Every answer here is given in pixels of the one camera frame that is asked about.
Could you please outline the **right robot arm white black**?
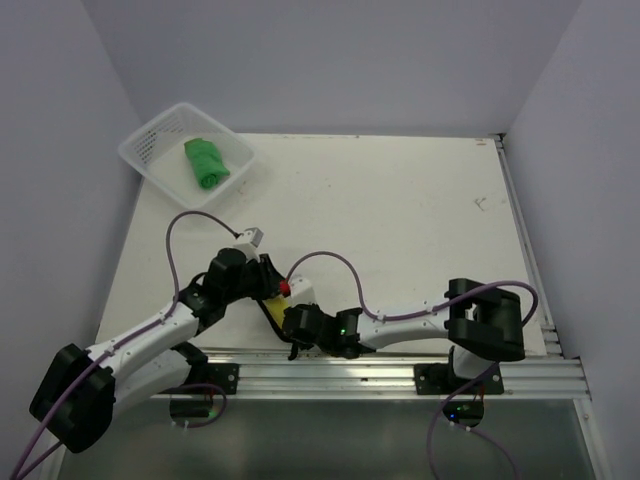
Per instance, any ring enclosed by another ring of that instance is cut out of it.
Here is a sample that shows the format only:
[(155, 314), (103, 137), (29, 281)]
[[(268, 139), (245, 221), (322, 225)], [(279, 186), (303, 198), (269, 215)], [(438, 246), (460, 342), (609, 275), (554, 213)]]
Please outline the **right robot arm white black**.
[(283, 334), (302, 347), (316, 347), (338, 358), (356, 359), (391, 345), (443, 339), (452, 343), (445, 369), (451, 389), (468, 392), (496, 363), (525, 358), (524, 326), (535, 312), (522, 313), (521, 298), (511, 287), (537, 294), (530, 285), (502, 280), (482, 284), (449, 281), (444, 302), (424, 302), (415, 312), (363, 307), (329, 315), (311, 302), (296, 301), (284, 310)]

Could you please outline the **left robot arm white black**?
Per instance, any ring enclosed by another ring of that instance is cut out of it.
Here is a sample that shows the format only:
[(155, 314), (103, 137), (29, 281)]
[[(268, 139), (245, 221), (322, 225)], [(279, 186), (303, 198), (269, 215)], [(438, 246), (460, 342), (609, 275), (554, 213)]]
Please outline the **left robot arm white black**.
[(57, 352), (29, 406), (71, 452), (95, 444), (113, 418), (164, 391), (215, 395), (205, 354), (191, 344), (229, 305), (274, 299), (283, 276), (270, 257), (224, 248), (159, 313), (111, 340)]

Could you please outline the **green microfiber towel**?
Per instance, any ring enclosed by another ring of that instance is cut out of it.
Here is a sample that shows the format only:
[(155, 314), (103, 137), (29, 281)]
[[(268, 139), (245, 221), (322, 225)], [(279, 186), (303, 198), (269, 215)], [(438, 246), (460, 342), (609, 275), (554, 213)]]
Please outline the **green microfiber towel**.
[(212, 190), (230, 176), (231, 172), (225, 166), (222, 154), (213, 142), (194, 138), (184, 143), (184, 151), (202, 189)]

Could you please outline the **yellow microfiber towel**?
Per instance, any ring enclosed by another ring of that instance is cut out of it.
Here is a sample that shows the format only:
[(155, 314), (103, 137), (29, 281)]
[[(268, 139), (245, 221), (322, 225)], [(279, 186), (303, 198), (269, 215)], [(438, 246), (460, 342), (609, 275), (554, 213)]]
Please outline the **yellow microfiber towel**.
[(257, 303), (276, 336), (282, 342), (287, 343), (291, 346), (288, 360), (295, 360), (298, 357), (299, 345), (295, 340), (287, 337), (284, 334), (282, 328), (284, 322), (284, 312), (289, 307), (287, 300), (283, 296), (277, 296), (271, 299), (258, 300)]

